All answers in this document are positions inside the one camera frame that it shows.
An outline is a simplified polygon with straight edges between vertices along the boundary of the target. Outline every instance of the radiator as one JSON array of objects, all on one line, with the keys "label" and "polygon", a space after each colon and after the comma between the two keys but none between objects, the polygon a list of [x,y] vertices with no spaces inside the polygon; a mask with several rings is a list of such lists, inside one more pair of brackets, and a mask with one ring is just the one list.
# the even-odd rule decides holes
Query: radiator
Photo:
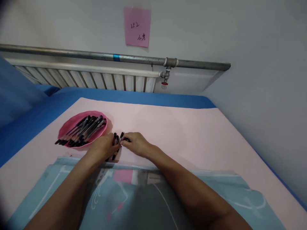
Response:
[{"label": "radiator", "polygon": [[6,59],[34,84],[99,88],[136,92],[154,91],[160,72],[103,66]]}]

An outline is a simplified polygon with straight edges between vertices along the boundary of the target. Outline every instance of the wall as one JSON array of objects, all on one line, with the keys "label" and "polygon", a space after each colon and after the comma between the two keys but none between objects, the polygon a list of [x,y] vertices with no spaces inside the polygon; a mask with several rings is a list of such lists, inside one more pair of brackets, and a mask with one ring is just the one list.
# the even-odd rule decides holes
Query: wall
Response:
[{"label": "wall", "polygon": [[[152,9],[148,49],[125,45],[124,6]],[[306,7],[305,0],[14,1],[0,42],[230,62],[205,91],[214,72],[177,68],[167,90],[157,84],[155,92],[208,96],[307,203]]]}]

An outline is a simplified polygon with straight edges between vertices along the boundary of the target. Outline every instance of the forearm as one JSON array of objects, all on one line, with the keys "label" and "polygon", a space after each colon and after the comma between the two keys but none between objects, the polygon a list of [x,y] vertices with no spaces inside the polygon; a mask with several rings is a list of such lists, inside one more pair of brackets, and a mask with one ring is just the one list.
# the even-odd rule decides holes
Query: forearm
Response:
[{"label": "forearm", "polygon": [[215,228],[221,224],[221,221],[217,220],[224,222],[224,218],[228,216],[234,216],[239,222],[244,222],[244,226],[247,224],[223,198],[194,174],[158,147],[154,146],[152,151],[148,154],[148,159],[163,173],[197,227]]},{"label": "forearm", "polygon": [[76,229],[87,178],[94,169],[82,158],[25,229]]}]

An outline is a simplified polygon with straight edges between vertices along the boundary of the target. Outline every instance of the blue tape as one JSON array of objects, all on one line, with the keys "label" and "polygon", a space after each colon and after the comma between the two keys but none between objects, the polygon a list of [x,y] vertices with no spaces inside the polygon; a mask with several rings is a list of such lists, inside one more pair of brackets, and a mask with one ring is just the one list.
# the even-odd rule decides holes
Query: blue tape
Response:
[{"label": "blue tape", "polygon": [[121,61],[118,54],[113,54],[113,61]]}]

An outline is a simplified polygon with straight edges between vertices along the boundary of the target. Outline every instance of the pink bowl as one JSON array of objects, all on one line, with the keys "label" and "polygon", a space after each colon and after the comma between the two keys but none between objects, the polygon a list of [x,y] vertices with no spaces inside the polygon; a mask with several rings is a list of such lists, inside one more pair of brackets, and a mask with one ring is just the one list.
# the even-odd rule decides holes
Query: pink bowl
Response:
[{"label": "pink bowl", "polygon": [[79,146],[79,147],[70,147],[68,145],[68,143],[65,145],[68,148],[72,148],[72,149],[77,149],[77,148],[81,148],[87,145],[90,145],[94,140],[96,140],[98,137],[102,136],[103,132],[106,130],[107,126],[108,126],[108,119],[106,117],[106,115],[104,115],[101,112],[98,111],[87,111],[87,112],[83,112],[83,113],[79,113],[75,116],[73,116],[71,119],[69,119],[68,121],[66,121],[62,128],[59,131],[59,135],[58,135],[58,139],[60,139],[62,136],[64,136],[69,130],[71,130],[73,127],[75,127],[75,125],[81,121],[84,117],[86,116],[95,116],[95,117],[99,117],[102,116],[103,119],[106,119],[106,125],[101,128],[100,130],[98,130],[97,132],[95,132],[91,138],[89,139],[89,142],[83,146]]}]

